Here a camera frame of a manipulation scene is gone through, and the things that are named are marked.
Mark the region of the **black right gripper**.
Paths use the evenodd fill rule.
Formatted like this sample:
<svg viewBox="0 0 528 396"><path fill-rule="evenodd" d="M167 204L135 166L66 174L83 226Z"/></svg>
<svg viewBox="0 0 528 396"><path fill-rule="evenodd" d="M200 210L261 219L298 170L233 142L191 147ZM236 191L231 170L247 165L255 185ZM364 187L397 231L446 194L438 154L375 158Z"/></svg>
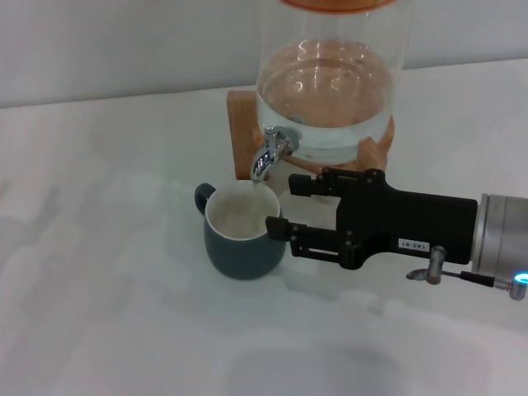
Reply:
<svg viewBox="0 0 528 396"><path fill-rule="evenodd" d="M470 261L476 200L400 191L376 169L324 167L315 177L291 174L288 185L293 196L341 198L336 226L342 242L339 264L345 269L356 270L382 252L429 258L434 247L444 248L448 262Z"/></svg>

